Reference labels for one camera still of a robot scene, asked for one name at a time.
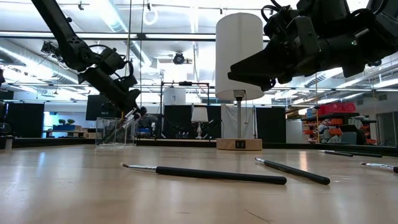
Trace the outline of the black metal frame stand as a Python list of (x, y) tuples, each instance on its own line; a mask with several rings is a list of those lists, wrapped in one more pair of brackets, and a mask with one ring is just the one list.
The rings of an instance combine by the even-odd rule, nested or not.
[(158, 126), (159, 129), (155, 135), (155, 139), (160, 139), (160, 138), (164, 138), (163, 134), (162, 134), (162, 130), (163, 130), (163, 120), (164, 120), (164, 114), (163, 114), (163, 109), (164, 109), (164, 100), (163, 100), (163, 96), (164, 93), (171, 87), (173, 87), (174, 85), (178, 85), (178, 86), (201, 86), (201, 85), (205, 85), (207, 87), (207, 100), (210, 99), (210, 84), (208, 82), (190, 82), (190, 81), (180, 81), (180, 82), (165, 82), (165, 81), (161, 81), (160, 83), (160, 104), (159, 104), (159, 108), (160, 108), (160, 116), (158, 117)]

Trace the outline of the black partition panel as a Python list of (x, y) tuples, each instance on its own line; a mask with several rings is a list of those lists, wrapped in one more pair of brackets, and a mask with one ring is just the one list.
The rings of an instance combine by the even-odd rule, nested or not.
[(286, 143), (284, 108), (256, 108), (257, 137), (266, 143)]
[(14, 136), (19, 138), (41, 138), (44, 122), (44, 104), (8, 104), (6, 121)]

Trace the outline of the dark storage shelf rack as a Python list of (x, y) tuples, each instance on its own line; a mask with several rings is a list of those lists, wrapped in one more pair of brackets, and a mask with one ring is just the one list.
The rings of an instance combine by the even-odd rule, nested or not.
[(359, 113), (331, 113), (302, 119), (302, 131), (310, 144), (376, 145), (371, 138), (374, 123)]

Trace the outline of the clear acrylic container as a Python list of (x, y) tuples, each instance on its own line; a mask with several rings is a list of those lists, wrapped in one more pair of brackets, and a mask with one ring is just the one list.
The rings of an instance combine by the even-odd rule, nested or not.
[(105, 126), (110, 125), (111, 123), (116, 124), (124, 124), (124, 119), (121, 118), (97, 118), (96, 120), (96, 137), (95, 137), (95, 145), (96, 146), (127, 146), (137, 144), (137, 127), (136, 123), (131, 124), (131, 140), (127, 144), (98, 144), (98, 141), (103, 136), (103, 128)]

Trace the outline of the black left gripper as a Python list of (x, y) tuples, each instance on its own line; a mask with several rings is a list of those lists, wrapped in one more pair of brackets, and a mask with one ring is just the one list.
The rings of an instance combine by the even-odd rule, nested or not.
[(134, 75), (114, 80), (99, 67), (90, 67), (85, 72), (78, 74), (78, 83), (81, 84), (84, 81), (107, 97), (114, 106), (124, 111), (124, 114), (133, 114), (134, 118), (142, 118), (147, 113), (146, 107), (138, 108), (136, 103), (136, 99), (141, 93), (140, 90), (130, 90), (130, 87), (137, 84)]

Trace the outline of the black background monitor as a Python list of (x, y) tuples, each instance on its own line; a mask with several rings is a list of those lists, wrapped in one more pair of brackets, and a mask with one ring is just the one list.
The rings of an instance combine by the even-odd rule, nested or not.
[(86, 120), (96, 121), (97, 118), (120, 118), (121, 110), (113, 106), (104, 95), (88, 95)]

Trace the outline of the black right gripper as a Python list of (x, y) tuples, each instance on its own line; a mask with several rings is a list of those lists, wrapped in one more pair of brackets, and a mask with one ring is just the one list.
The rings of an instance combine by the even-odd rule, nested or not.
[(260, 83), (262, 91), (293, 77), (313, 73), (310, 62), (319, 51), (315, 30), (306, 9), (290, 5), (266, 5), (273, 15), (263, 15), (264, 33), (270, 38), (265, 49), (230, 66), (228, 78), (244, 83)]

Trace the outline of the white shade wooden base lamp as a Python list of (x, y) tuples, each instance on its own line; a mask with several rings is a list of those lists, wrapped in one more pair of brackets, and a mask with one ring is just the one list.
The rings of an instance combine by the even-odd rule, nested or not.
[(236, 138), (218, 138), (216, 148), (228, 151), (260, 151), (261, 139), (241, 137), (241, 102), (264, 96), (252, 84), (230, 80), (230, 66), (262, 50), (262, 21), (254, 14), (239, 12), (224, 16), (216, 25), (215, 94), (220, 100), (236, 101), (238, 108)]

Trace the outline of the white hanging cloth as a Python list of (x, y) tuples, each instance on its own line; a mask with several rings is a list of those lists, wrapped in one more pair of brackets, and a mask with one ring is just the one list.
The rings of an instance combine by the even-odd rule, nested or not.
[[(238, 108), (236, 106), (221, 105), (221, 120), (222, 120), (222, 138), (236, 138), (238, 133), (237, 122)], [(254, 108), (241, 107), (241, 137), (254, 139), (255, 138), (255, 123)]]

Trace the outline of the red storage bins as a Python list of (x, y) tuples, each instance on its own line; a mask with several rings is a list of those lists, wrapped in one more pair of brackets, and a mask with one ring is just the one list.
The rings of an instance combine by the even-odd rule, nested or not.
[(332, 113), (355, 113), (356, 107), (354, 103), (328, 103), (320, 105), (318, 114), (326, 115)]

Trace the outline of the blue box with plants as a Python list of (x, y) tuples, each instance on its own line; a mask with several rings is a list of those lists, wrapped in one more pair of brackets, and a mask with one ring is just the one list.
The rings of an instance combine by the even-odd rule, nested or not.
[(54, 131), (74, 131), (76, 130), (74, 119), (59, 119), (57, 125), (53, 125)]

